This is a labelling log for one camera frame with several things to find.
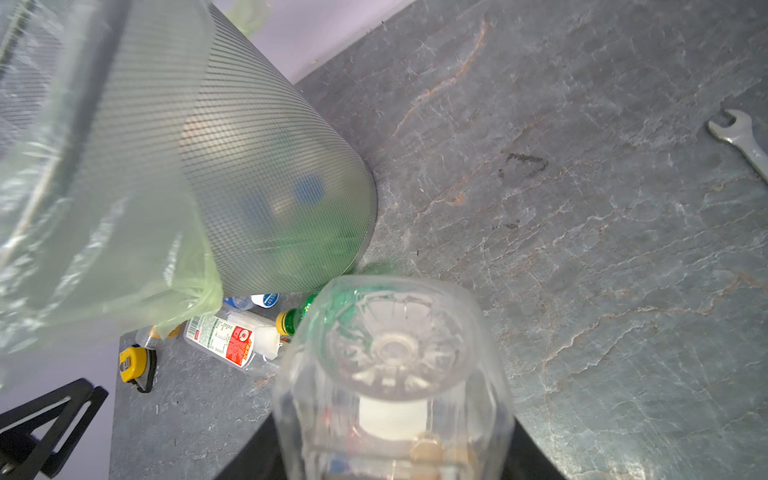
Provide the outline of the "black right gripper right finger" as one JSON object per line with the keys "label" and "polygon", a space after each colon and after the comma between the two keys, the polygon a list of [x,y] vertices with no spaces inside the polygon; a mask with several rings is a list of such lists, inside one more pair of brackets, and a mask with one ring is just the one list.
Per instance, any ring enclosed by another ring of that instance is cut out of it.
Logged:
{"label": "black right gripper right finger", "polygon": [[509,445],[510,480],[565,480],[517,420]]}

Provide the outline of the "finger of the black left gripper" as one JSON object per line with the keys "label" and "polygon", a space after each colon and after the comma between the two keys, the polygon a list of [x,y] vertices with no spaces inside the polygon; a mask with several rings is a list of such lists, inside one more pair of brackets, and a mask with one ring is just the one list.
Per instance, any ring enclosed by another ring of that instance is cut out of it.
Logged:
{"label": "finger of the black left gripper", "polygon": [[81,378],[1,414],[1,477],[55,478],[108,392]]}

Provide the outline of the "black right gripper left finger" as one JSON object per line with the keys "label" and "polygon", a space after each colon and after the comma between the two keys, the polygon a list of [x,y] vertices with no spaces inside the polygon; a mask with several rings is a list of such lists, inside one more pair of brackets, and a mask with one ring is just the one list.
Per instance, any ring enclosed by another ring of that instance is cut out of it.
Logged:
{"label": "black right gripper left finger", "polygon": [[282,480],[282,454],[270,414],[216,480]]}

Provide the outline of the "small bottle green label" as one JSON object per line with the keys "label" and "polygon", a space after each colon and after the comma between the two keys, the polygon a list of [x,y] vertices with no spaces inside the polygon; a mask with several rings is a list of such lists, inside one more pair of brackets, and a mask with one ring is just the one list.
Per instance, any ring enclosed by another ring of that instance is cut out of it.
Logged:
{"label": "small bottle green label", "polygon": [[474,296],[417,277],[329,282],[293,336],[273,394],[291,479],[497,479],[515,428]]}

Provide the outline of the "clear bottle yellow label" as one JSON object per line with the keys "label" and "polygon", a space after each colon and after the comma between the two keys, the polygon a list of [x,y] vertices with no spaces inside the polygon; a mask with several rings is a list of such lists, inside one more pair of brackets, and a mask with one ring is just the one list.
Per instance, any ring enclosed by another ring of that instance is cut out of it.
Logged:
{"label": "clear bottle yellow label", "polygon": [[183,327],[184,324],[179,324],[167,334],[160,332],[157,326],[141,328],[136,331],[134,344],[147,350],[157,350],[162,347],[167,340],[178,336],[183,330]]}

